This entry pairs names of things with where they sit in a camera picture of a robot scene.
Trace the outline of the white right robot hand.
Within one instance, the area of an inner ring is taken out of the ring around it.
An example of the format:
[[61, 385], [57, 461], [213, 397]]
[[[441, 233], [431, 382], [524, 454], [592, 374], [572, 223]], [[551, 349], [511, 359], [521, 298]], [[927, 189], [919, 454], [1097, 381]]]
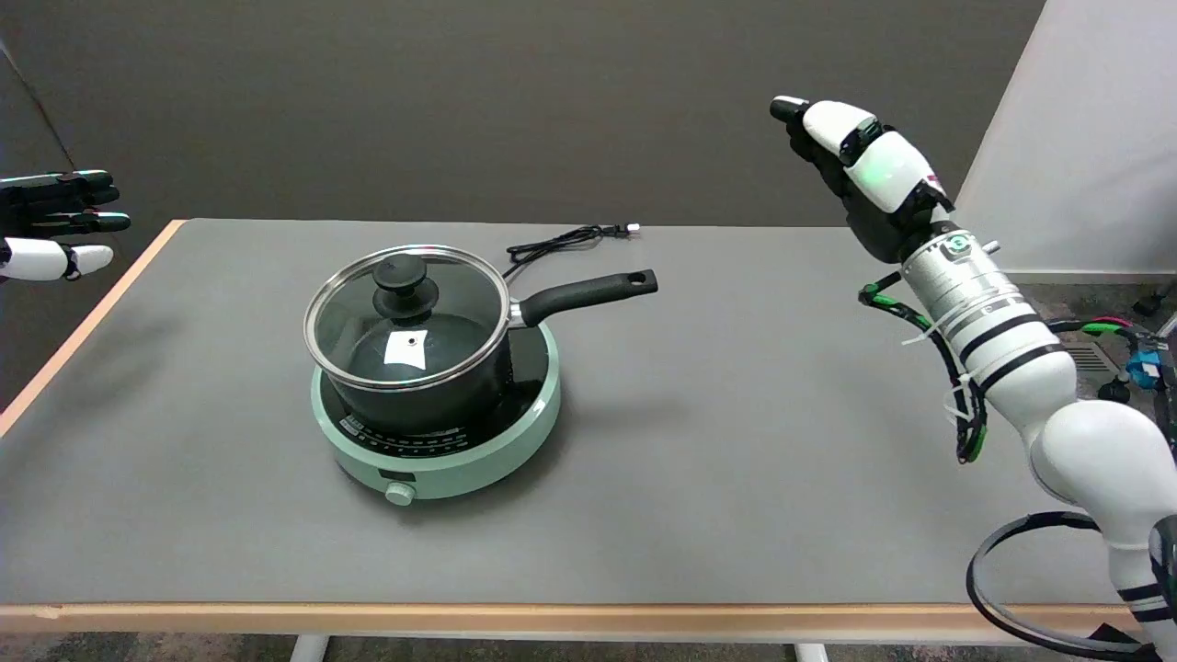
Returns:
[[785, 124], [794, 154], [818, 168], [856, 239], [878, 262], [903, 263], [953, 230], [955, 201], [925, 155], [875, 113], [783, 94], [770, 113]]

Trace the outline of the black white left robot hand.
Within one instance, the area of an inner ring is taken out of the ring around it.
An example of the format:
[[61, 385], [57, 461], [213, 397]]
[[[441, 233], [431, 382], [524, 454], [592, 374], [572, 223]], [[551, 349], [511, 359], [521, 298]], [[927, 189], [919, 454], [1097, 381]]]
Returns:
[[6, 280], [80, 280], [109, 266], [115, 251], [101, 244], [71, 245], [59, 237], [113, 234], [129, 214], [100, 207], [118, 200], [105, 168], [81, 168], [1, 180], [1, 276]]

